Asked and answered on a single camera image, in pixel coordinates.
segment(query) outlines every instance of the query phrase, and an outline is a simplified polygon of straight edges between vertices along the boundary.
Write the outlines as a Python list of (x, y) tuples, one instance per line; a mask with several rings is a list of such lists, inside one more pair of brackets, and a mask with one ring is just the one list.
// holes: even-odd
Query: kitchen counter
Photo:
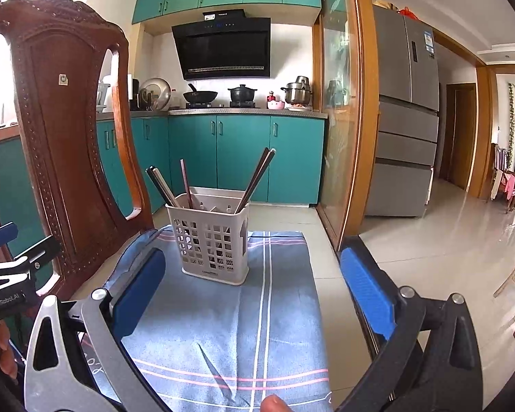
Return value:
[[(320, 111), (291, 111), (291, 110), (268, 110), (266, 108), (196, 108), (192, 110), (170, 110), (170, 111), (131, 111), (132, 117), (154, 117), (154, 116), (183, 116), (183, 115), (265, 115), (265, 116), (291, 116), (308, 117), (313, 119), (328, 119), (328, 115)], [(98, 121), (109, 121), (113, 119), (113, 113), (97, 113)]]

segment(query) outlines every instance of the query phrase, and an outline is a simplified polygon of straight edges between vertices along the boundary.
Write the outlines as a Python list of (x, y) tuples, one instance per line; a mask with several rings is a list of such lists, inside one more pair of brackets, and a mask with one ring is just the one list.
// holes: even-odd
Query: brown door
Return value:
[(446, 86), (446, 131), (440, 177), (463, 190), (473, 163), (477, 93), (474, 83)]

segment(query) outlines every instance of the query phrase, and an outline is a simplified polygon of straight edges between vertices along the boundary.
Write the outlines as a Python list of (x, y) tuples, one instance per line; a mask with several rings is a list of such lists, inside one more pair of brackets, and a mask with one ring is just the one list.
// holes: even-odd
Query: refrigerator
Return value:
[(439, 74), (431, 26), (374, 6), (379, 126), (366, 215), (422, 216), (437, 151)]

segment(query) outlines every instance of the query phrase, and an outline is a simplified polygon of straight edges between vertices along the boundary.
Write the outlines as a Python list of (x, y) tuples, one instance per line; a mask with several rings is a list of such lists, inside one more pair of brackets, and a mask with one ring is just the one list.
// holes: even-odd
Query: utensil basket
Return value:
[[(248, 206), (234, 212), (242, 191), (191, 188), (195, 209), (168, 207), (183, 272), (230, 285), (241, 285), (248, 274)], [(176, 196), (188, 207), (188, 196)]]

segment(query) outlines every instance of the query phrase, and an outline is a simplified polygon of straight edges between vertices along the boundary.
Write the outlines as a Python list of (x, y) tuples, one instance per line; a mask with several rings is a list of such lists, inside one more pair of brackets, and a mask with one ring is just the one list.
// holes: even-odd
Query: chair backrest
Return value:
[[(44, 233), (62, 247), (41, 291), (67, 299), (127, 239), (153, 228), (130, 125), (128, 41), (118, 26), (72, 0), (3, 2), (0, 34), (11, 47), (21, 142)], [(134, 206), (127, 218), (108, 187), (96, 139), (97, 85), (107, 49), (117, 76), (118, 153)]]

